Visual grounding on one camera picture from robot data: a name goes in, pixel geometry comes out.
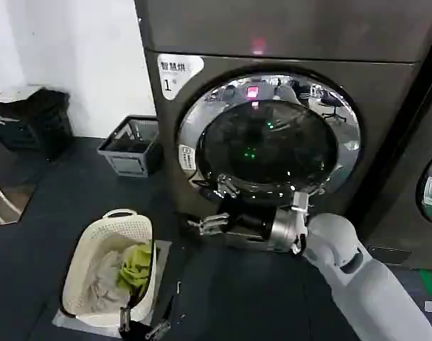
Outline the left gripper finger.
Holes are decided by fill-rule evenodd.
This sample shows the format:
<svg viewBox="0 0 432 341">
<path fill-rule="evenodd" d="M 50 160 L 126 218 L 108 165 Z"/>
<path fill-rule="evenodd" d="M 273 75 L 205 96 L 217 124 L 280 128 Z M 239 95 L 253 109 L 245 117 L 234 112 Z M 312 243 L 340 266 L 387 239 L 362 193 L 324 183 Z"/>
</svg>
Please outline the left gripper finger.
<svg viewBox="0 0 432 341">
<path fill-rule="evenodd" d="M 165 319 L 145 334 L 145 338 L 163 338 L 170 330 L 170 321 Z"/>
<path fill-rule="evenodd" d="M 131 316 L 131 307 L 129 305 L 121 307 L 119 310 L 119 333 L 132 333 L 135 323 Z"/>
</svg>

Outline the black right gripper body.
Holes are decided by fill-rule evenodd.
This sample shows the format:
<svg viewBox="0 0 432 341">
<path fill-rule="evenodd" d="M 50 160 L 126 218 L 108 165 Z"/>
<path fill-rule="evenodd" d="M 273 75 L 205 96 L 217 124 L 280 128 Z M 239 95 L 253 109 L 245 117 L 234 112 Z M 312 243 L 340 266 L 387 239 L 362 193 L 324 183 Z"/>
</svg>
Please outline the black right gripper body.
<svg viewBox="0 0 432 341">
<path fill-rule="evenodd" d="M 269 238 L 275 216 L 276 209 L 272 207 L 242 207 L 232 210 L 229 212 L 225 232 L 243 227 L 256 232 L 261 238 Z"/>
</svg>

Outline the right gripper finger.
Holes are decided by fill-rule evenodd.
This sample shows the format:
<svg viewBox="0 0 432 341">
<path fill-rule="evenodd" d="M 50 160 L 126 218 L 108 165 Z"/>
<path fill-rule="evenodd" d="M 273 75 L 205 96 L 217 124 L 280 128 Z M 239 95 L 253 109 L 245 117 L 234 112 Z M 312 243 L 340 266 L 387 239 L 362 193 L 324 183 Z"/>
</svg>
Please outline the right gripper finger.
<svg viewBox="0 0 432 341">
<path fill-rule="evenodd" d="M 240 189 L 232 182 L 232 179 L 225 174 L 220 174 L 217 177 L 217 184 L 214 190 L 218 196 L 219 209 L 239 210 L 241 194 Z"/>
<path fill-rule="evenodd" d="M 200 236 L 214 236 L 230 230 L 230 215 L 224 212 L 201 218 L 189 216 L 187 223 Z"/>
</svg>

